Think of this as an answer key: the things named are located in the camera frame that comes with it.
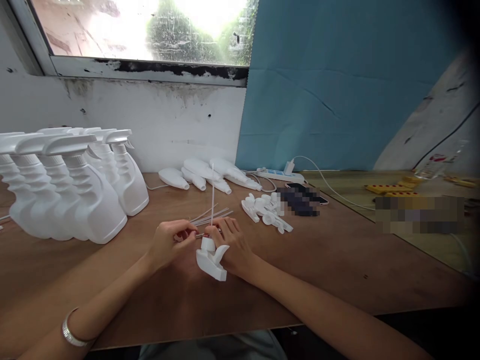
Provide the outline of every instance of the mobile phone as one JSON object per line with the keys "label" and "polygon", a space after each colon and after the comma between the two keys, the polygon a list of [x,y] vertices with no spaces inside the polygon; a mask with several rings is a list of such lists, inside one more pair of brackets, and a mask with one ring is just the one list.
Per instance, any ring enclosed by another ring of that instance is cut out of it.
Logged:
{"label": "mobile phone", "polygon": [[324,206],[329,204],[329,201],[327,199],[321,197],[320,195],[312,191],[310,188],[305,187],[302,184],[296,182],[287,182],[285,184],[285,187],[296,189],[299,193],[305,194],[306,197],[310,198],[311,202],[318,203],[318,206]]}

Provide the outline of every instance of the power strip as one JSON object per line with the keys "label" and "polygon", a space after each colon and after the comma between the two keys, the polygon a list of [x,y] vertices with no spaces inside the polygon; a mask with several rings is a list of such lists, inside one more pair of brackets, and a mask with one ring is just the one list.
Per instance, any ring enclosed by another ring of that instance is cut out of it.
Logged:
{"label": "power strip", "polygon": [[275,179],[275,180],[282,180],[290,183],[297,183],[303,184],[305,182],[305,178],[302,174],[292,172],[291,175],[285,175],[283,171],[278,170],[271,170],[271,169],[263,169],[259,167],[258,172],[255,175],[261,178],[268,178],[268,179]]}

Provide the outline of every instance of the white wall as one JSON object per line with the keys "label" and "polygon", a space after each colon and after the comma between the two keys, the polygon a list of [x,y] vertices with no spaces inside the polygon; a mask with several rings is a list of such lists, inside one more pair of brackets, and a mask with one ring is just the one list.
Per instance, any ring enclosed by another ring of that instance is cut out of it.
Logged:
{"label": "white wall", "polygon": [[[461,54],[410,115],[375,163],[375,170],[412,169],[420,158],[450,134],[480,101],[474,75],[475,63],[468,52]],[[458,140],[469,140],[464,153],[449,172],[480,176],[478,152],[480,107],[447,140],[430,154],[448,155]],[[430,155],[418,165],[422,167]]]}
{"label": "white wall", "polygon": [[31,76],[1,24],[0,53],[2,133],[131,129],[129,151],[144,172],[180,168],[193,156],[235,161],[245,88]]}

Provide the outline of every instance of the window frame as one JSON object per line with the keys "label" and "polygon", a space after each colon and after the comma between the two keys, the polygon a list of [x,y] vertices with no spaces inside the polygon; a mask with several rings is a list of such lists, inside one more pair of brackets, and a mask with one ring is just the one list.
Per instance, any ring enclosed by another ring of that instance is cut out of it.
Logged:
{"label": "window frame", "polygon": [[45,76],[245,88],[249,66],[54,55],[30,0],[8,0]]}

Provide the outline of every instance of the forearm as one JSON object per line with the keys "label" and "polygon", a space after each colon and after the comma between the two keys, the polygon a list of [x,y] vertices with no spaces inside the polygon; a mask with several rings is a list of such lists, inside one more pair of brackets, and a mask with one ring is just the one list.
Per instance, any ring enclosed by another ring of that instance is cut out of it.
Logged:
{"label": "forearm", "polygon": [[349,359],[430,359],[417,344],[373,316],[255,256],[243,278],[297,316]]}
{"label": "forearm", "polygon": [[[124,306],[134,290],[152,273],[150,263],[142,257],[110,286],[71,314],[68,320],[71,333],[82,341],[96,339]],[[70,345],[63,338],[61,324],[58,324],[20,359],[83,359],[89,349],[89,347]]]}

